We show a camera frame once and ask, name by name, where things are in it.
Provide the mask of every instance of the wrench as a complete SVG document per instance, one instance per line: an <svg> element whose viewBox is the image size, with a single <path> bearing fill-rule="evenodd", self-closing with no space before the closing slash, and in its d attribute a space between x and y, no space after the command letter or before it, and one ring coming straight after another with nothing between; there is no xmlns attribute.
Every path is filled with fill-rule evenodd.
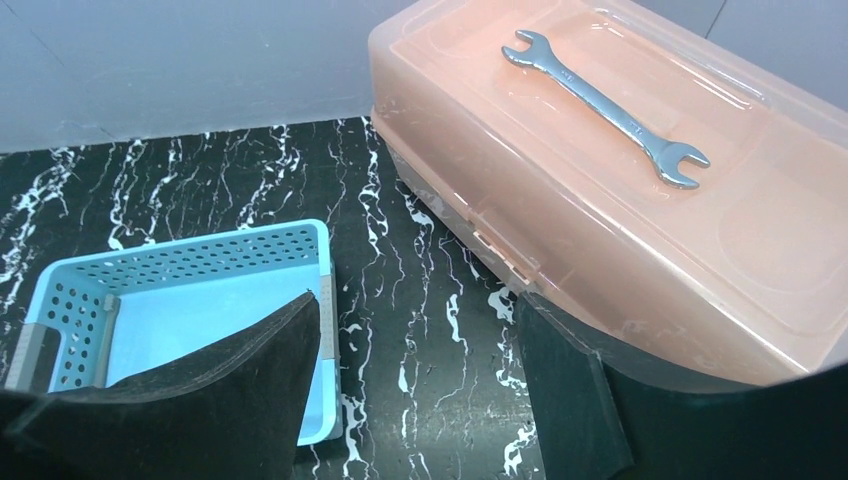
<svg viewBox="0 0 848 480"><path fill-rule="evenodd" d="M595 113L639 145L651 159L657 176L666 184L684 190L698 188L698 182L686 177L678 170L678 164L683 160L688 160L701 168L710 166L710 161L697 148L686 143L668 141L642 125L618 104L563 65L544 35L529 30L516 30L515 36L529 43L530 48L519 52L509 47L502 47L501 52L504 57L513 65L533 68L547 74L582 100Z"/></svg>

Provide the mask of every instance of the translucent box lid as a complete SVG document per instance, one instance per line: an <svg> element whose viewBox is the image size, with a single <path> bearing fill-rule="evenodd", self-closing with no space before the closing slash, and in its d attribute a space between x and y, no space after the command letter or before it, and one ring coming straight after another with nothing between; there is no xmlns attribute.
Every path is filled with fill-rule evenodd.
<svg viewBox="0 0 848 480"><path fill-rule="evenodd" d="M711 161L665 184L518 29ZM640 348L769 383L848 359L848 115L627 0L423 0L369 48L374 124L526 288Z"/></svg>

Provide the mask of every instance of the plastic storage box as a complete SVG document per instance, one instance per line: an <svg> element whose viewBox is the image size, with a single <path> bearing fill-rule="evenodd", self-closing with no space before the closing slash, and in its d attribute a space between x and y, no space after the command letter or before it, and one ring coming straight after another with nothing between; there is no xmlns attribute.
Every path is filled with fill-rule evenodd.
<svg viewBox="0 0 848 480"><path fill-rule="evenodd" d="M663 183L518 29L711 160ZM422 0L369 40L401 177L514 290L666 360L766 384L848 358L848 115L627 0Z"/></svg>
<svg viewBox="0 0 848 480"><path fill-rule="evenodd" d="M109 387L262 320L307 289L321 348L298 445L341 435L338 327L327 227L304 220L61 260L39 277L6 388L29 390L48 329L48 387Z"/></svg>

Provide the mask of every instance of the table surface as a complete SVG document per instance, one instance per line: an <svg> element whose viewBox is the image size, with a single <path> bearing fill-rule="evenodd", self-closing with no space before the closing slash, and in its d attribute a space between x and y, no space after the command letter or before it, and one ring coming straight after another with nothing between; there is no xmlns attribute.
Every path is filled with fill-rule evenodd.
<svg viewBox="0 0 848 480"><path fill-rule="evenodd" d="M543 479L514 297L367 118L0 156L0 381L51 262L301 218L331 232L345 428L293 478Z"/></svg>

